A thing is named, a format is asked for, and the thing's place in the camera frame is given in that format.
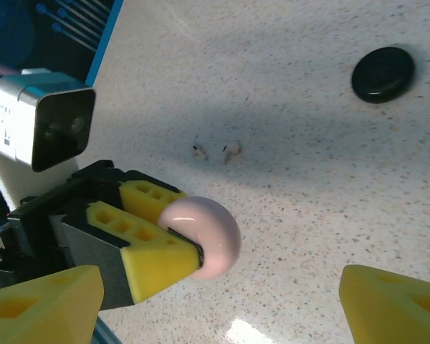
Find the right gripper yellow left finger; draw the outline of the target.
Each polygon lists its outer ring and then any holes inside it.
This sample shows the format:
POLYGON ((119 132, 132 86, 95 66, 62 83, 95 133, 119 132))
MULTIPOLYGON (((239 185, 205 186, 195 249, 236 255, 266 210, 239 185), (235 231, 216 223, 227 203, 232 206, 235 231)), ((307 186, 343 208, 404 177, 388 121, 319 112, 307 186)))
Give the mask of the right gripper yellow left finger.
POLYGON ((104 297, 83 265, 0 289, 0 343, 90 343, 104 297))

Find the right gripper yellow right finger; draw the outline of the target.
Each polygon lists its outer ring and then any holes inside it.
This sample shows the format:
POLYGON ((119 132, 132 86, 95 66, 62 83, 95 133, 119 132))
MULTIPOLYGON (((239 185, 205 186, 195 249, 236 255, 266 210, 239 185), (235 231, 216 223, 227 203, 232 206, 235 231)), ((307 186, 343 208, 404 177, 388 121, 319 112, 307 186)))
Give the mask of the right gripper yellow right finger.
POLYGON ((355 343, 430 343, 430 282, 353 264, 339 296, 355 343))

